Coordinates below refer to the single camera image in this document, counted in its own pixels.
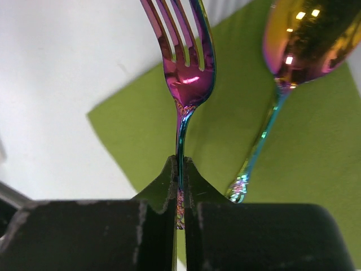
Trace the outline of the iridescent rainbow fork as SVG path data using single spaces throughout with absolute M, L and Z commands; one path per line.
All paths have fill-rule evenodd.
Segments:
M 190 1 L 202 49 L 180 1 L 141 2 L 160 45 L 165 81 L 177 111 L 176 158 L 178 166 L 177 228 L 185 228 L 183 161 L 188 123 L 194 111 L 211 95 L 216 78 L 215 50 L 202 1 Z

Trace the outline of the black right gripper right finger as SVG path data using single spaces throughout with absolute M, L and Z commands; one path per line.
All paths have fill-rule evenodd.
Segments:
M 314 204 L 226 199 L 184 162 L 188 270 L 354 270 L 331 214 Z

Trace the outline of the iridescent rainbow spoon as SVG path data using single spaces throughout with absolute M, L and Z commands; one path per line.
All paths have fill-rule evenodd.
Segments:
M 360 1 L 274 1 L 262 53 L 276 88 L 226 198 L 241 203 L 267 136 L 292 90 L 338 68 L 360 42 Z

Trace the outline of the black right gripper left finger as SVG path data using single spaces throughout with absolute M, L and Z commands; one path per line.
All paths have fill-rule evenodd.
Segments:
M 131 199 L 38 200 L 11 219 L 2 270 L 176 270 L 177 162 Z

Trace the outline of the green paper napkin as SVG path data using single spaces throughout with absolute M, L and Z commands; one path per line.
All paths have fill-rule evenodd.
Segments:
M 186 155 L 222 193 L 252 146 L 274 91 L 261 53 L 270 6 L 251 1 L 212 29 L 216 85 L 191 117 Z M 138 191 L 175 151 L 176 112 L 161 64 L 87 116 Z M 360 267 L 360 96 L 347 64 L 291 93 L 252 171 L 245 202 L 325 207 Z

